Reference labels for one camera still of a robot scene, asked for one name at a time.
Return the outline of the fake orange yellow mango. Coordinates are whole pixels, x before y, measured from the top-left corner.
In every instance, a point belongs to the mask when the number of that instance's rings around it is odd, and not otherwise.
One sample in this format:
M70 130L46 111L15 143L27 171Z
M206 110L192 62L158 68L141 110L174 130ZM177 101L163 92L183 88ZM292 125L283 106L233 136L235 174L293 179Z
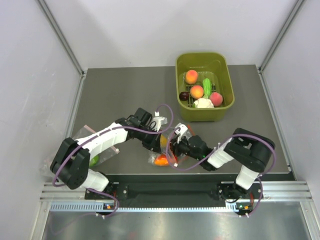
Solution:
M168 138L165 137L163 134L160 136L160 147L165 148L168 143Z

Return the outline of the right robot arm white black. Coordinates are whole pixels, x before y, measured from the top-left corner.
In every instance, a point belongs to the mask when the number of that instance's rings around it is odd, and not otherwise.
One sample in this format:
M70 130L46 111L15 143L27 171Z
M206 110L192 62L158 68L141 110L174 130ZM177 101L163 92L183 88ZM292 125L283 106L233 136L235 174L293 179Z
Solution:
M260 176L268 173L277 161L275 144L272 140L243 128L237 128L233 135L215 148L209 148L200 136L186 138L180 127L168 137L165 154L178 157L181 154L198 160L207 171L215 171L235 160L241 164L233 186L222 194L229 198L245 198L252 191L253 183ZM269 169L266 169L273 158Z

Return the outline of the fake peach middle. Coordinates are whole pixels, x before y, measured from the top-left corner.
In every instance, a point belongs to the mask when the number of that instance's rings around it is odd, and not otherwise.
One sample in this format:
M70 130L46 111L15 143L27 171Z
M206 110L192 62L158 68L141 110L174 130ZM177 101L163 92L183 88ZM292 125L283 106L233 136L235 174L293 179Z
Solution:
M204 96L204 89L201 85L194 85L190 88L189 93L192 98L197 100L197 99L200 99Z

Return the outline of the fake peach pink right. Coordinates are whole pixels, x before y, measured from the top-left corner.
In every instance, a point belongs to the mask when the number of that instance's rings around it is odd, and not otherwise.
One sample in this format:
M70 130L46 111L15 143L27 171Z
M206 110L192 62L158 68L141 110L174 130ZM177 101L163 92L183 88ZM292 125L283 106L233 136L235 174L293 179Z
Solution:
M223 96L218 92L213 92L209 99L211 100L214 107L219 107L223 103Z

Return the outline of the fake peach back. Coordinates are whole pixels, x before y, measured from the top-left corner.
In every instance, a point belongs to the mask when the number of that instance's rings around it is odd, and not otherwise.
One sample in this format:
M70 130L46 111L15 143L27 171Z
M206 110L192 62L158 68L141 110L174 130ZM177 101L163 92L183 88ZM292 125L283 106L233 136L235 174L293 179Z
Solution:
M196 70L188 70L186 73L185 73L185 82L188 84L188 85L195 85L197 80L198 80L198 72Z

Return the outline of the fake green cucumber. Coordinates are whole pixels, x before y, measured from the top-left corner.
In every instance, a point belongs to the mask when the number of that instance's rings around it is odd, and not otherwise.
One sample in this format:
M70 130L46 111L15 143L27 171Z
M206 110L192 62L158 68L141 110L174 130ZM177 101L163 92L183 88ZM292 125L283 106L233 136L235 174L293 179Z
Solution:
M202 81L203 91L204 91L204 98L209 98L212 94L212 82L209 78L205 78Z

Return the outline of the clear zip bag red seal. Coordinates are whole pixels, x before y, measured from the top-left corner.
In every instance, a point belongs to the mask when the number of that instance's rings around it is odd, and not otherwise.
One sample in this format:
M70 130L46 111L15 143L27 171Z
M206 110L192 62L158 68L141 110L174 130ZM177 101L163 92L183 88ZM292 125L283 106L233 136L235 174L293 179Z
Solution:
M166 133L164 134L164 136L168 138L168 136L169 136L169 134L171 133L172 130L173 130L173 128L171 128L170 130L168 130L168 132L166 132ZM162 147L162 148L161 148L161 153L156 153L156 152L153 152L153 151L149 151L148 163L151 164L151 165L153 165L153 166L156 166L156 167L169 167L170 165L169 165L169 166L157 166L157 165L154 165L154 164L153 164L153 161L154 161L154 159L155 159L157 156L159 156L159 155L161 155L161 154L166 155L166 147ZM175 156L175 155L173 154L173 152L171 151L171 146L168 147L168 156ZM177 158L177 163L173 165L174 167L177 167L179 164L182 164L182 163L183 163L184 161L186 161L189 157L186 156L186 155L184 155L184 154L182 154L182 155L180 155L180 156L178 156L178 157L176 157L176 158Z

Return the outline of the dark fake plum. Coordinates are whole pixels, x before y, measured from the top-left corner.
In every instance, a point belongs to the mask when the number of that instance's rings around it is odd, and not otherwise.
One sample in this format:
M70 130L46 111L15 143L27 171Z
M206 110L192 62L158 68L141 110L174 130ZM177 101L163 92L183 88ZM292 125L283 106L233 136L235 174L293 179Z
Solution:
M179 94L179 99L181 100L181 101L187 101L188 99L189 99L189 92L187 92L187 91L183 91L183 92L181 92L180 94Z

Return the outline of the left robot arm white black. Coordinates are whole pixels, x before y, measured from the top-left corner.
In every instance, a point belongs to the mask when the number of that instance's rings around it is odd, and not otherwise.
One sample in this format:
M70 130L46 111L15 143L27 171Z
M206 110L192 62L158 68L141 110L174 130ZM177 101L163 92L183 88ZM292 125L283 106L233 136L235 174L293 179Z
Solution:
M114 187L108 178L90 168L91 160L109 148L131 139L138 139L142 146L155 153L161 152L161 126L166 117L158 112L151 114L139 108L134 115L119 118L105 129L87 137L66 138L60 145L50 171L71 190L94 189L102 198L109 198Z

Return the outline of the olive green plastic basin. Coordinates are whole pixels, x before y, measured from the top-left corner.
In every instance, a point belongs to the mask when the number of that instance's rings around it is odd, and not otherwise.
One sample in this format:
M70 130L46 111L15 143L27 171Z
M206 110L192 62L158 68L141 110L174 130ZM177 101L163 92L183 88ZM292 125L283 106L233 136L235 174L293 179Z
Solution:
M228 65L219 53L184 53L175 75L180 115L187 122L220 121L235 102Z

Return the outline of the fake green fruit in bag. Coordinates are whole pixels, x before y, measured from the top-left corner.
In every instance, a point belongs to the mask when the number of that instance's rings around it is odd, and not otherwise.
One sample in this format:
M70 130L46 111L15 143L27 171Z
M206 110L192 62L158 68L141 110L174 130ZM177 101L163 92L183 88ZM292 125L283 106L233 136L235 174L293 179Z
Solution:
M89 161L89 167L94 167L99 163L100 157L96 155Z

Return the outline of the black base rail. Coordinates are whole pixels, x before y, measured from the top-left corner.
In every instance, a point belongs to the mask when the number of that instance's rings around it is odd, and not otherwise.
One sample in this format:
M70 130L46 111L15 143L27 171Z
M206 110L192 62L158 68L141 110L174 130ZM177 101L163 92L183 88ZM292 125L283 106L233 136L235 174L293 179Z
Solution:
M88 190L87 200L116 198L120 207L221 207L225 202L253 200L248 191L239 198L223 195L234 184L234 174L112 174L101 193Z

